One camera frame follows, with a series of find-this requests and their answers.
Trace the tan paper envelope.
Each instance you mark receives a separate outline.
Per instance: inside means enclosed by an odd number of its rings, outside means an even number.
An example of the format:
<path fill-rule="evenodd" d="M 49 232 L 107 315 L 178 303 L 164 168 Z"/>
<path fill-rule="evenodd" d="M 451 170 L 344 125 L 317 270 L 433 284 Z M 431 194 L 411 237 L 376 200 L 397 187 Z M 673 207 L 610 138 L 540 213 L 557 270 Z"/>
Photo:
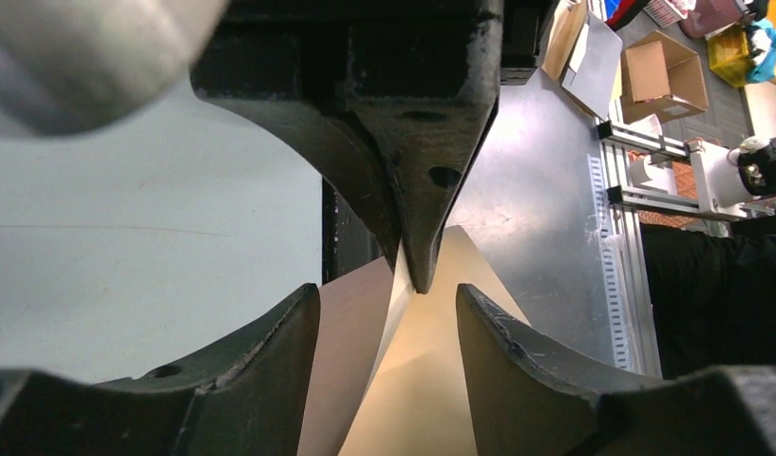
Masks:
<path fill-rule="evenodd" d="M 464 228 L 445 229 L 433 284 L 376 259 L 323 285 L 301 455 L 473 455 L 456 292 L 523 313 Z"/>

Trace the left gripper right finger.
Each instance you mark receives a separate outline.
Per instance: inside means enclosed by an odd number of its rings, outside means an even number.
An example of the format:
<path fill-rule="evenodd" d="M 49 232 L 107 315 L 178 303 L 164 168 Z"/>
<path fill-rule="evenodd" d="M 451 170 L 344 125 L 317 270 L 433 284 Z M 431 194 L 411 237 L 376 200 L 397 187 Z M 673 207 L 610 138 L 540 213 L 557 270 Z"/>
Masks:
<path fill-rule="evenodd" d="M 482 455 L 776 455 L 776 367 L 661 380 L 562 345 L 474 285 L 456 311 Z"/>

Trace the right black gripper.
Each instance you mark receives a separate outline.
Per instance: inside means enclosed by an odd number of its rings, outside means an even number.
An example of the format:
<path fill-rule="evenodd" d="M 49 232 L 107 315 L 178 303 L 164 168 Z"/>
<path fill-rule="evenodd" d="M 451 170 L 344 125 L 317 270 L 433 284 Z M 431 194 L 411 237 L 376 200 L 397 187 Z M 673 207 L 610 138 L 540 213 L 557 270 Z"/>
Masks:
<path fill-rule="evenodd" d="M 557 5 L 231 1 L 191 85 L 297 152 L 390 264 L 401 238 L 425 294 L 445 220 L 496 113 L 500 73 L 504 86 L 529 81 Z M 454 18 L 478 16 L 494 18 Z M 354 25 L 349 36 L 344 25 L 310 23 L 379 19 L 429 20 Z"/>

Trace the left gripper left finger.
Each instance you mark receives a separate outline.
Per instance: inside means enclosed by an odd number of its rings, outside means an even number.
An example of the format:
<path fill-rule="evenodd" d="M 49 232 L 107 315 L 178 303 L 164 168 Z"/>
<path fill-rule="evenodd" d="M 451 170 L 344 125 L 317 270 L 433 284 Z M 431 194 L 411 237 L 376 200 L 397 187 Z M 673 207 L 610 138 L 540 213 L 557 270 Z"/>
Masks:
<path fill-rule="evenodd" d="M 0 370 L 0 455 L 294 455 L 320 319 L 305 284 L 257 320 L 133 379 Z"/>

